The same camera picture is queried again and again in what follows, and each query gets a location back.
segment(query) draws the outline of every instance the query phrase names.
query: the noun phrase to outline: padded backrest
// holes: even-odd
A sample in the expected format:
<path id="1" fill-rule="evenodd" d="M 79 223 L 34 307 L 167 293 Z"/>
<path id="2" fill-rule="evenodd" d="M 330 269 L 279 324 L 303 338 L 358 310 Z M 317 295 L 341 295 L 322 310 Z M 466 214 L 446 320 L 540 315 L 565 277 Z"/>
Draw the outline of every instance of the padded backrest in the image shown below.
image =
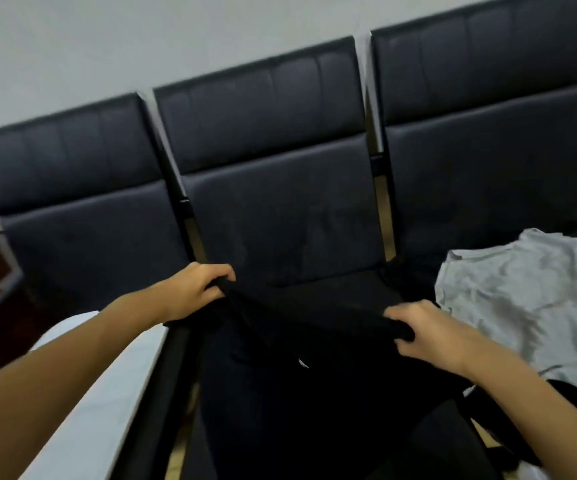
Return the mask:
<path id="1" fill-rule="evenodd" d="M 60 315 L 189 261 L 136 95 L 1 128 L 0 220 L 34 297 Z"/>
<path id="2" fill-rule="evenodd" d="M 210 260 L 289 285 L 384 259 L 351 37 L 155 92 Z"/>
<path id="3" fill-rule="evenodd" d="M 577 225 L 577 0 L 494 0 L 372 34 L 398 252 Z"/>

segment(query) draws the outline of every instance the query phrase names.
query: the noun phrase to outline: wall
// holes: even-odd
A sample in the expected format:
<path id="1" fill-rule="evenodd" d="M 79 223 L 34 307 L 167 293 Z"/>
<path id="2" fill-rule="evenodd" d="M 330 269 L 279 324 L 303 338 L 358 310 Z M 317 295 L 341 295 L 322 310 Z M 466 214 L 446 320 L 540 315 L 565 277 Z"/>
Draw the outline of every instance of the wall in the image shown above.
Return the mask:
<path id="1" fill-rule="evenodd" d="M 477 1 L 0 0 L 0 126 Z"/>

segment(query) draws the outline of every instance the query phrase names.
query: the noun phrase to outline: gray fabric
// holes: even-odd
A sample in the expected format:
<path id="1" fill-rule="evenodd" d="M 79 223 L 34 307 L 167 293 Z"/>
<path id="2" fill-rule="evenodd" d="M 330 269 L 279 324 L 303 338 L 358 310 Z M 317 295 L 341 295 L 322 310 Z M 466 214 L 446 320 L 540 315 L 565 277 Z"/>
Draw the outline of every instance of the gray fabric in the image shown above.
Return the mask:
<path id="1" fill-rule="evenodd" d="M 543 378 L 577 386 L 577 240 L 530 229 L 506 246 L 451 251 L 435 291 Z"/>

